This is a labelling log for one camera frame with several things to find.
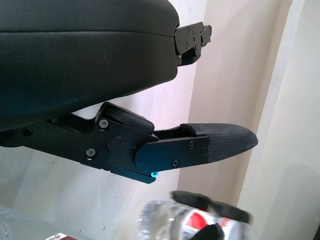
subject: bottle label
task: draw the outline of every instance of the bottle label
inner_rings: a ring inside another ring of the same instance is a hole
[[[230,239],[232,229],[238,222],[225,217],[215,217],[212,214],[194,209],[184,218],[179,232],[179,240],[190,240],[207,225],[219,224],[224,233],[224,239]]]
[[[49,238],[47,238],[46,240],[77,240],[71,236],[67,236],[63,233],[57,233]]]

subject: blue screw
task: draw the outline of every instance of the blue screw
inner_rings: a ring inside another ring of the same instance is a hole
[[[151,173],[151,177],[153,177],[153,178],[156,178],[158,176],[159,176],[159,172],[158,171]]]

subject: metal bracket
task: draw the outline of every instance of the metal bracket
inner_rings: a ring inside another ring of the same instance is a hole
[[[68,114],[2,132],[0,146],[25,146],[148,184],[154,172],[208,163],[201,152],[209,145],[206,136],[181,127],[153,129],[148,120],[104,103],[93,119]]]
[[[202,22],[175,30],[174,43],[178,66],[190,65],[201,56],[202,47],[211,42],[212,27]]]

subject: plastic bottle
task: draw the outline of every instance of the plastic bottle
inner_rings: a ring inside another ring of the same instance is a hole
[[[0,206],[0,240],[92,240]]]
[[[206,225],[217,223],[224,240],[258,239],[248,224],[167,201],[149,202],[138,220],[138,230],[141,240],[190,240]]]

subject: white surface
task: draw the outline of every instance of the white surface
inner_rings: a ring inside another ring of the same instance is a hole
[[[212,25],[211,43],[198,61],[190,123],[231,123],[251,128],[279,2],[208,1],[205,22]],[[178,188],[236,205],[248,160],[244,161],[241,154],[182,169]]]
[[[207,0],[172,0],[181,25],[203,21]],[[186,123],[196,64],[175,80],[113,102],[153,121],[157,129]],[[90,117],[98,105],[79,112]],[[179,171],[161,172],[147,185],[24,147],[0,148],[0,203],[97,240],[135,239],[150,200],[167,200]]]
[[[304,3],[305,0],[293,0],[289,10],[256,134],[259,139],[259,144],[252,150],[242,185],[242,191],[238,202],[238,207],[242,209],[245,209],[248,205],[248,199],[259,168],[272,116],[275,110],[279,89],[290,58]]]
[[[262,240],[312,240],[319,226],[319,9],[305,0],[245,204]]]

